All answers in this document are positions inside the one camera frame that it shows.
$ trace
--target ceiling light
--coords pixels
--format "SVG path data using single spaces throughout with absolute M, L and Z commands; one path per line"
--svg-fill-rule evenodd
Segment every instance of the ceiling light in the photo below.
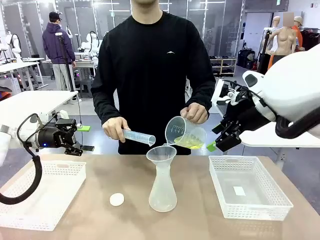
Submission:
M 109 10 L 109 12 L 130 12 L 130 10 Z
M 119 2 L 95 2 L 94 4 L 97 4 L 97 5 L 100 5 L 100 4 L 117 5 L 117 4 L 120 4 L 120 3 Z
M 201 4 L 205 4 L 205 3 L 207 3 L 207 4 L 224 4 L 226 1 L 207 1 L 207 2 L 205 2 L 205 1 L 201 1 L 200 3 Z

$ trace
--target green object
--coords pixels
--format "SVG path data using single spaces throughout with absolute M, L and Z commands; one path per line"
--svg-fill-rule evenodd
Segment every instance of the green object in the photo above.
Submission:
M 213 152 L 215 151 L 217 148 L 216 148 L 216 142 L 214 141 L 213 143 L 209 144 L 208 146 L 206 146 L 206 149 L 208 149 L 209 152 Z
M 90 131 L 90 126 L 83 126 L 78 129 L 79 132 L 89 132 Z

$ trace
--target plastic flask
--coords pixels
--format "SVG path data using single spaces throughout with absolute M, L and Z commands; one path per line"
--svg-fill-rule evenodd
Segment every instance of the plastic flask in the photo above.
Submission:
M 165 128 L 167 145 L 178 145 L 188 149 L 200 149 L 206 142 L 206 131 L 182 116 L 172 118 Z
M 157 146 L 146 158 L 155 164 L 156 177 L 149 196 L 149 205 L 157 212 L 169 212 L 177 205 L 177 195 L 170 177 L 170 164 L 177 154 L 172 146 Z

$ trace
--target black sweatshirt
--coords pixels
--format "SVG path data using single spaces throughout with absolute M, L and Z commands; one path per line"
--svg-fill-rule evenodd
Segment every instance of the black sweatshirt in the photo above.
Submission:
M 132 131 L 154 135 L 155 145 L 166 142 L 169 120 L 191 103 L 208 111 L 215 78 L 204 43 L 192 22 L 163 12 L 154 24 L 141 24 L 132 16 L 108 32 L 99 51 L 99 64 L 91 92 L 102 124 L 123 117 Z M 185 102 L 186 76 L 192 96 Z M 117 90 L 119 110 L 115 108 Z M 146 144 L 119 142 L 120 154 L 146 154 Z M 190 154 L 177 147 L 178 154 Z

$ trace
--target white cap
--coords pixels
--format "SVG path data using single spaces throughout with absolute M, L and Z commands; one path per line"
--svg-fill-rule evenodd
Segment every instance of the white cap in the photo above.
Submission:
M 110 196 L 110 204 L 112 206 L 120 206 L 121 204 L 123 204 L 125 201 L 125 196 L 122 193 L 114 193 Z
M 304 20 L 303 20 L 302 16 L 295 16 L 294 21 L 300 23 L 301 25 L 304 24 Z

